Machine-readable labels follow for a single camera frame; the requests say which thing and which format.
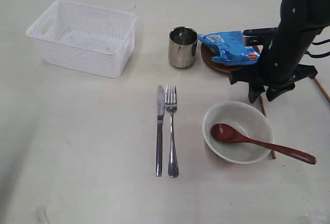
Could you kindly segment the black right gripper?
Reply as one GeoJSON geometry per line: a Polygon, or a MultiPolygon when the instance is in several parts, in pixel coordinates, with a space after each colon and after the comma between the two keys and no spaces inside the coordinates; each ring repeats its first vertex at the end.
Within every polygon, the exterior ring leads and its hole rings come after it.
{"type": "Polygon", "coordinates": [[[278,27],[271,42],[263,46],[257,63],[229,74],[229,81],[249,83],[248,98],[254,103],[265,92],[269,102],[295,88],[295,82],[314,78],[314,66],[302,65],[300,61],[318,35],[316,28],[293,31],[278,27]]]}

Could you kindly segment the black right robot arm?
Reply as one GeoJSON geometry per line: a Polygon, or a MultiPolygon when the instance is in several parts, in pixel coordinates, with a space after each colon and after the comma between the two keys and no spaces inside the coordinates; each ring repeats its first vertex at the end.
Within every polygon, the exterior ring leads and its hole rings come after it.
{"type": "Polygon", "coordinates": [[[261,45],[257,62],[229,73],[231,84],[246,82],[249,101],[265,93],[268,101],[295,88],[295,83],[318,71],[300,61],[317,35],[329,26],[329,0],[282,0],[276,28],[243,31],[245,46],[261,45]]]}

